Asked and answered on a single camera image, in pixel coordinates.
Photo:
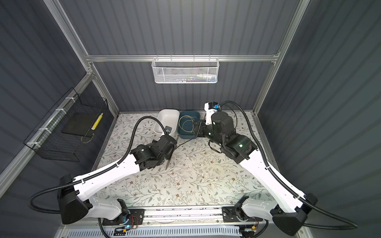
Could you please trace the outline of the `grey foam spool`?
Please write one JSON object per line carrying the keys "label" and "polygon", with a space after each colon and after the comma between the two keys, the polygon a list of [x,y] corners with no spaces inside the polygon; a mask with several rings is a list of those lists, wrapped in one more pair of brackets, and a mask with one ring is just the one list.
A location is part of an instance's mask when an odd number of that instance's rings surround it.
{"label": "grey foam spool", "polygon": [[165,157],[165,159],[167,160],[165,170],[167,170],[169,165],[170,165],[172,155],[173,155],[175,149],[177,148],[177,140],[175,138],[171,137],[170,135],[166,135],[165,138],[169,142],[169,149],[166,152],[166,157]]}

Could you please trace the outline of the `white plastic bin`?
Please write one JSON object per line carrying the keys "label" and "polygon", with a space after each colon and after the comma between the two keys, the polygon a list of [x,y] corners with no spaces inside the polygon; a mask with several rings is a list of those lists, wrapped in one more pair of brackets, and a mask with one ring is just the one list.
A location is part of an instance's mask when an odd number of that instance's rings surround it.
{"label": "white plastic bin", "polygon": [[157,119],[162,125],[169,127],[169,135],[175,139],[178,139],[178,122],[180,118],[180,112],[174,109],[161,110],[157,116]]}

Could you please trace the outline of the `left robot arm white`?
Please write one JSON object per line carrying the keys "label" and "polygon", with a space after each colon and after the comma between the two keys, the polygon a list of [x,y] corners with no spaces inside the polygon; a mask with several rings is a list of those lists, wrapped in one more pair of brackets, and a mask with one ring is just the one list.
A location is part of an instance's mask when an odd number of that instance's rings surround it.
{"label": "left robot arm white", "polygon": [[[134,219],[122,199],[109,201],[95,198],[94,194],[120,179],[145,169],[153,169],[171,158],[177,145],[176,139],[171,136],[174,129],[171,126],[164,126],[157,118],[153,120],[163,131],[158,140],[153,140],[147,145],[140,144],[136,148],[132,148],[130,143],[126,153],[118,161],[85,175],[63,176],[58,186],[32,195],[28,200],[29,208],[40,213],[59,214],[65,225],[73,224],[83,218],[97,218],[131,226]],[[57,191],[58,210],[34,204],[36,198],[53,191]]]}

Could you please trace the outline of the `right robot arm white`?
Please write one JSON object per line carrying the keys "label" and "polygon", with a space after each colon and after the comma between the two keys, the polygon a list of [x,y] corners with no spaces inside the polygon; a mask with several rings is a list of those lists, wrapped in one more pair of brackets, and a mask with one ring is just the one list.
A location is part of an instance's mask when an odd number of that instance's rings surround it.
{"label": "right robot arm white", "polygon": [[[251,138],[236,132],[233,119],[221,109],[224,105],[225,102],[205,103],[205,119],[194,123],[195,136],[205,137],[218,145],[217,153],[224,154],[250,172],[273,197],[273,201],[264,202],[244,195],[233,207],[222,209],[228,221],[264,220],[266,224],[260,231],[251,232],[255,238],[266,230],[270,221],[289,236],[297,234],[302,227],[336,231],[358,228],[356,223],[317,207],[317,198],[313,194],[305,194],[293,186],[269,163],[252,126],[248,126]],[[340,221],[342,225],[309,224],[306,221],[312,210]]]}

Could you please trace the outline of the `teal plastic bin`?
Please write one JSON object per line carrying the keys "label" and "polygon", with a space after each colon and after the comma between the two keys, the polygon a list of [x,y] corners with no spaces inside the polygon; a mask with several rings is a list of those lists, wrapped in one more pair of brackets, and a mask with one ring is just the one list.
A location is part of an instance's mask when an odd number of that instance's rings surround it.
{"label": "teal plastic bin", "polygon": [[195,133],[194,123],[200,120],[197,111],[182,111],[178,122],[178,134],[181,139],[192,139]]}

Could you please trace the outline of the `yellow strip in basket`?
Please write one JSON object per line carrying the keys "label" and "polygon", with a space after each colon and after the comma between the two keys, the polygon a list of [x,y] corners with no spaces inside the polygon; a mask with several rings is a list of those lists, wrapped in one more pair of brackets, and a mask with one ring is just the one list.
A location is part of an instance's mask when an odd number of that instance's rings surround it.
{"label": "yellow strip in basket", "polygon": [[102,118],[103,118],[103,113],[101,113],[101,114],[98,116],[98,118],[96,119],[96,121],[95,121],[94,124],[92,125],[92,127],[91,127],[91,130],[92,130],[92,131],[95,131],[95,130],[96,130],[96,128],[98,127],[98,125],[99,125],[99,123],[101,122]]}

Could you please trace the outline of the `black pad in basket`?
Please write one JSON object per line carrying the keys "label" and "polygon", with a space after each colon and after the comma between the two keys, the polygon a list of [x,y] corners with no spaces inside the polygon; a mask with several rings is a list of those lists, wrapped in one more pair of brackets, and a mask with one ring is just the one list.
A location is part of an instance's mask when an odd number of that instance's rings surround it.
{"label": "black pad in basket", "polygon": [[64,134],[92,137],[95,131],[91,130],[96,121],[97,114],[74,114],[61,130]]}

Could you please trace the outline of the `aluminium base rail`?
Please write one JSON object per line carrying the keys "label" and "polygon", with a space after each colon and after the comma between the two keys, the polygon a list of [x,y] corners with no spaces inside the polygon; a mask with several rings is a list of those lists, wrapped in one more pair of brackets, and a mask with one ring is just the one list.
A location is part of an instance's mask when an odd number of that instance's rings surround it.
{"label": "aluminium base rail", "polygon": [[130,230],[122,225],[98,224],[85,219],[58,229],[57,238],[285,238],[272,221],[250,218],[240,221],[233,207],[190,206],[136,208],[136,224]]}

